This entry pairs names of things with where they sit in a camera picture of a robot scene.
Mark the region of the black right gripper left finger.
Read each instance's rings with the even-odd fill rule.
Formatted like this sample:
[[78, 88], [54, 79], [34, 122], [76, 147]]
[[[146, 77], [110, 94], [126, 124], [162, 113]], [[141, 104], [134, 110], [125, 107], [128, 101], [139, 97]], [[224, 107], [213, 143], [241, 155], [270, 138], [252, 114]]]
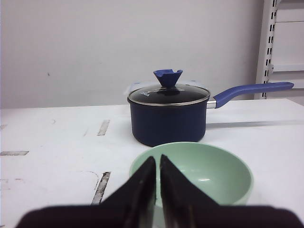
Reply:
[[148, 157], [100, 207], [103, 228], [151, 228], [156, 201], [156, 162]]

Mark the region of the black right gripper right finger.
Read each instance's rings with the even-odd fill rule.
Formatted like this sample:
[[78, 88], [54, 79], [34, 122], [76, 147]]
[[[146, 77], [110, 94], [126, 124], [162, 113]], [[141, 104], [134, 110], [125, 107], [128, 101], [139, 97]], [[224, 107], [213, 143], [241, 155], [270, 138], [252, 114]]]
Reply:
[[160, 159], [160, 183], [167, 228], [204, 228], [204, 213], [219, 206], [192, 184], [164, 154]]

